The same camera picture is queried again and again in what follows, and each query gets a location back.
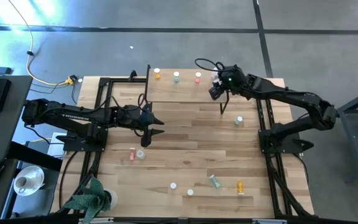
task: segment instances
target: gray floor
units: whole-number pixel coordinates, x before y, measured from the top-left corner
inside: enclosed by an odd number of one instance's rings
[[[257,27],[252,0],[70,0],[13,1],[32,25],[81,27],[235,28]],[[266,29],[358,30],[358,0],[259,0]],[[21,24],[10,4],[0,1],[0,25]],[[147,64],[161,68],[195,68],[196,57],[238,64],[247,73],[266,77],[258,34],[34,32],[37,57],[31,70],[59,82],[67,76],[144,75]],[[358,95],[358,35],[266,35],[273,75],[294,90],[312,91],[341,106]],[[0,66],[25,75],[28,32],[0,31]],[[51,95],[73,104],[71,87]],[[303,114],[293,108],[293,116]],[[45,137],[57,130],[36,129]],[[305,153],[310,192],[317,215],[358,221],[358,182],[343,177],[355,171],[340,120],[330,131],[307,131],[302,138],[315,147]],[[18,125],[14,140],[37,139]]]

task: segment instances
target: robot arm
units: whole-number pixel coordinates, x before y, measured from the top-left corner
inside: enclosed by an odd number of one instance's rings
[[[91,110],[83,107],[61,104],[46,99],[30,100],[24,106],[22,120],[25,126],[34,127],[37,124],[50,124],[68,131],[67,136],[59,136],[59,140],[84,151],[103,149],[106,144],[108,128],[127,128],[144,132],[141,145],[147,147],[151,143],[154,134],[162,133],[162,130],[148,129],[151,124],[164,124],[154,117],[149,111],[149,105],[143,108],[134,105],[113,106],[102,108],[101,106]]]
[[[219,62],[216,65],[220,65],[221,68],[217,66],[218,78],[213,82],[213,87],[209,90],[212,99],[216,100],[225,91],[229,91],[233,95],[241,95],[248,100],[251,98],[278,100],[304,108],[309,113],[308,117],[287,124],[277,123],[271,129],[261,131],[260,144],[262,149],[279,147],[287,136],[300,131],[312,128],[322,131],[334,127],[337,116],[336,109],[318,95],[305,91],[290,90],[288,87],[282,88],[267,79],[255,75],[244,75],[237,65],[225,67]]]

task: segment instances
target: white cap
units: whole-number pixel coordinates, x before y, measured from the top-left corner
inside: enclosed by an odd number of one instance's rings
[[[194,194],[194,190],[188,189],[188,190],[187,190],[187,194],[190,195],[190,196],[192,196],[192,195]]]
[[[144,159],[146,157],[146,154],[144,153],[143,150],[138,150],[136,152],[136,157],[138,157],[139,159]]]
[[[175,189],[177,187],[176,183],[172,182],[171,183],[171,189]]]

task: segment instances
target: white cable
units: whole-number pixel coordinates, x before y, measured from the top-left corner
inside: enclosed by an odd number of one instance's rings
[[[27,21],[24,19],[24,17],[22,16],[22,14],[19,12],[19,10],[17,10],[17,8],[15,7],[15,5],[13,5],[13,3],[11,2],[11,0],[8,0],[9,3],[11,3],[11,5],[13,6],[13,8],[16,10],[16,12],[20,15],[20,17],[22,18],[22,20],[24,21],[25,25],[27,26],[27,29],[29,30],[30,32],[30,35],[31,35],[31,48],[30,48],[30,52],[32,52],[32,49],[34,47],[34,37],[32,36],[32,32],[30,30],[30,27],[27,23]],[[50,82],[46,82],[46,81],[43,81],[39,78],[37,78],[33,73],[31,73],[30,71],[30,55],[27,56],[27,63],[26,63],[26,69],[27,69],[27,73],[35,80],[37,80],[38,82],[42,82],[44,84],[47,84],[47,85],[65,85],[66,82],[63,82],[63,83],[50,83]]]

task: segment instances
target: white plate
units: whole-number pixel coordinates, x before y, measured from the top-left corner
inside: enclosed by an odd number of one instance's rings
[[[26,177],[34,183],[34,186],[32,188],[25,189],[24,192],[22,192],[22,193],[19,193],[19,188],[17,188],[16,185],[14,184],[13,188],[14,188],[15,192],[20,196],[32,195],[40,187],[42,187],[44,185],[44,178],[45,178],[44,171],[40,167],[37,167],[37,166],[29,166],[29,167],[22,169],[22,171],[20,171],[19,174],[17,175],[17,177],[15,178],[15,181],[19,177]]]

